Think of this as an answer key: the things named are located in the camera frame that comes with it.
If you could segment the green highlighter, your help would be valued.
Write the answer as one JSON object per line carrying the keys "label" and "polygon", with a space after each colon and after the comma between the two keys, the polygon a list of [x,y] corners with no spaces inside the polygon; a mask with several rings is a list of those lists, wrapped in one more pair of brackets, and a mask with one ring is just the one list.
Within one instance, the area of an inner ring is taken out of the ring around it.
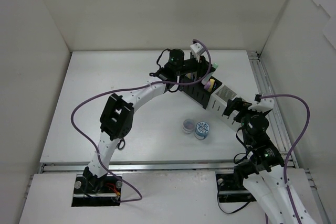
{"label": "green highlighter", "polygon": [[209,82],[210,78],[212,77],[213,73],[216,71],[217,67],[218,67],[218,64],[217,64],[217,63],[213,63],[213,64],[212,64],[209,73],[208,73],[208,74],[205,76],[205,78],[201,81],[201,83],[202,83],[203,85],[206,85],[206,84]]}

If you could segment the blue patterned tape roll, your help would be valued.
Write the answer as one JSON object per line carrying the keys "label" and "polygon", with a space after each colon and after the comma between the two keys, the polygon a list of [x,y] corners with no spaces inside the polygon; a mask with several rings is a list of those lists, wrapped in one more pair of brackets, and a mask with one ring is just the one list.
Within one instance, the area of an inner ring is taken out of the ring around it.
{"label": "blue patterned tape roll", "polygon": [[196,123],[194,129],[194,136],[198,140],[204,140],[207,138],[210,131],[210,125],[207,122],[201,121]]}

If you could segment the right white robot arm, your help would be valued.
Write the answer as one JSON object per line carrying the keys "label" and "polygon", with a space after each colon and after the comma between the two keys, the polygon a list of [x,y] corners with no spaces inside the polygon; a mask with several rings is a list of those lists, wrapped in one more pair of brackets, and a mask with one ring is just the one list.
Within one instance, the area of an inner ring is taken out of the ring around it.
{"label": "right white robot arm", "polygon": [[315,223],[287,175],[286,161],[267,134],[267,114],[274,108],[272,98],[255,97],[256,104],[235,97],[228,100],[223,114],[236,111],[234,122],[243,137],[246,154],[234,167],[233,184],[246,188],[271,223]]}

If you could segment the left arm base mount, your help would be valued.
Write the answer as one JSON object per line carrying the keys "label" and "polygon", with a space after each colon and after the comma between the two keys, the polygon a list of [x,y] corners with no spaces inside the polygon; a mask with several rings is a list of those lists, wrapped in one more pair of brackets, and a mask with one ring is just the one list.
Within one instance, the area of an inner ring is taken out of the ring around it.
{"label": "left arm base mount", "polygon": [[107,176],[93,187],[83,176],[77,176],[72,194],[72,207],[120,206],[123,182]]}

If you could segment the pink blue tape roll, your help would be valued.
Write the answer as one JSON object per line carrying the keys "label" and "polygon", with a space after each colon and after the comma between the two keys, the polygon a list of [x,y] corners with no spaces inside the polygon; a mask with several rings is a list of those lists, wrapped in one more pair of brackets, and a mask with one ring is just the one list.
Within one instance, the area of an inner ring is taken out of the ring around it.
{"label": "pink blue tape roll", "polygon": [[182,130],[185,134],[191,134],[195,129],[195,121],[192,119],[186,119],[183,121]]}

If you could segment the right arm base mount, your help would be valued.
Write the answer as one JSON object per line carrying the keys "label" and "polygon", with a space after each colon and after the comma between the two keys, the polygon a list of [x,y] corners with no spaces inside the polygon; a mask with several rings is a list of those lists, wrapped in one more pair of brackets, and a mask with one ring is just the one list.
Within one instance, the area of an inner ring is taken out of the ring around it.
{"label": "right arm base mount", "polygon": [[[256,198],[243,186],[242,181],[237,179],[234,172],[215,172],[217,187],[217,205],[225,215],[236,214],[256,202]],[[225,210],[223,204],[242,203],[234,210]]]}

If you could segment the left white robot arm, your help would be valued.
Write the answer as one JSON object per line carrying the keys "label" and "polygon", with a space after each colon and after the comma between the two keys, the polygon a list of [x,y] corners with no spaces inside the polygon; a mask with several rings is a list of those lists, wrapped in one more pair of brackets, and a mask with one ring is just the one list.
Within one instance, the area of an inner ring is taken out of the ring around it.
{"label": "left white robot arm", "polygon": [[170,92],[174,86],[196,99],[202,106],[207,106],[210,92],[205,83],[215,71],[210,58],[203,53],[207,50],[200,43],[191,45],[190,58],[184,58],[180,49],[168,49],[169,60],[156,72],[149,74],[150,79],[144,88],[129,91],[125,95],[109,96],[100,117],[101,139],[98,149],[83,176],[86,186],[92,192],[99,192],[105,186],[107,167],[114,150],[120,141],[131,131],[135,112],[153,98]]}

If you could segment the black handled scissors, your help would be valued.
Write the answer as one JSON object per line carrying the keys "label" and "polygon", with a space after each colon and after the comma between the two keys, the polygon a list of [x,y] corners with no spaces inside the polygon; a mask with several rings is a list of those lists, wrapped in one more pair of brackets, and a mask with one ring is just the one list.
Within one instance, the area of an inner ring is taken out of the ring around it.
{"label": "black handled scissors", "polygon": [[117,149],[121,151],[124,148],[125,148],[125,140],[121,139],[120,142],[117,144]]}

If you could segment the purple pink highlighter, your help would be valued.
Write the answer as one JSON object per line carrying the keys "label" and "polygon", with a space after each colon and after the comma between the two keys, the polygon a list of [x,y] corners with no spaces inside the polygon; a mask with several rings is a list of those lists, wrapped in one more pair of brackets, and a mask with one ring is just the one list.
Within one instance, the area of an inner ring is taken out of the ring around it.
{"label": "purple pink highlighter", "polygon": [[210,86],[211,86],[211,82],[208,81],[208,82],[205,83],[205,85],[204,85],[204,89],[205,89],[205,90],[208,90],[208,89],[210,88]]}

